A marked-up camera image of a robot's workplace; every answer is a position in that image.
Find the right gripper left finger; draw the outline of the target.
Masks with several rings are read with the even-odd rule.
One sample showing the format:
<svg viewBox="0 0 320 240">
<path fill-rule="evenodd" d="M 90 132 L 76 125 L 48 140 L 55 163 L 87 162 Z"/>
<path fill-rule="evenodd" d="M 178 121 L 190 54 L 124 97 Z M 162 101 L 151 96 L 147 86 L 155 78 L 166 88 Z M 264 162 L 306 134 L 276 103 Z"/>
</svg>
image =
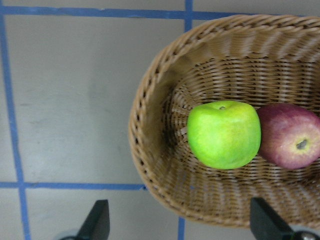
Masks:
<svg viewBox="0 0 320 240">
<path fill-rule="evenodd" d="M 78 231 L 76 240 L 107 240 L 110 234 L 110 213 L 107 199 L 97 200 Z"/>
</svg>

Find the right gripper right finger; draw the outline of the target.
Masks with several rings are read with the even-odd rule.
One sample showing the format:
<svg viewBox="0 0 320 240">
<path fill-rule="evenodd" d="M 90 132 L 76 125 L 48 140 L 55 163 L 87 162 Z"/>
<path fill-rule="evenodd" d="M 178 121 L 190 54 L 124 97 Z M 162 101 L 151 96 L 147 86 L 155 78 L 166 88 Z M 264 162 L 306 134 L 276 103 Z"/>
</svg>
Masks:
<svg viewBox="0 0 320 240">
<path fill-rule="evenodd" d="M 250 230 L 256 240 L 291 240 L 293 229 L 261 197 L 250 200 Z"/>
</svg>

